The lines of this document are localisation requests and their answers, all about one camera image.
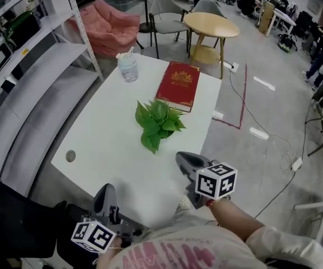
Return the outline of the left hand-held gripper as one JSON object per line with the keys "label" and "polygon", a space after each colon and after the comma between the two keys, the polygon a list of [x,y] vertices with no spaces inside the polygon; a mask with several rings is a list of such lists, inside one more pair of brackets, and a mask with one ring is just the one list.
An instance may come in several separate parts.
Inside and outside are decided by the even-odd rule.
{"label": "left hand-held gripper", "polygon": [[116,189],[107,183],[95,195],[90,213],[75,226],[71,241],[89,252],[106,253],[130,246],[138,236],[139,226],[122,218]]}

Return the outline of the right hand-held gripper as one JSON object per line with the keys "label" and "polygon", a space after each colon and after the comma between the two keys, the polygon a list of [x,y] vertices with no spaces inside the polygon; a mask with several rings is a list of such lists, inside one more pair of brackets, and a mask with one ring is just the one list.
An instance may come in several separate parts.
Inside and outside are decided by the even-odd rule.
{"label": "right hand-held gripper", "polygon": [[231,165],[186,151],[177,152],[175,160],[190,182],[186,196],[195,209],[208,201],[229,197],[235,191],[238,171]]}

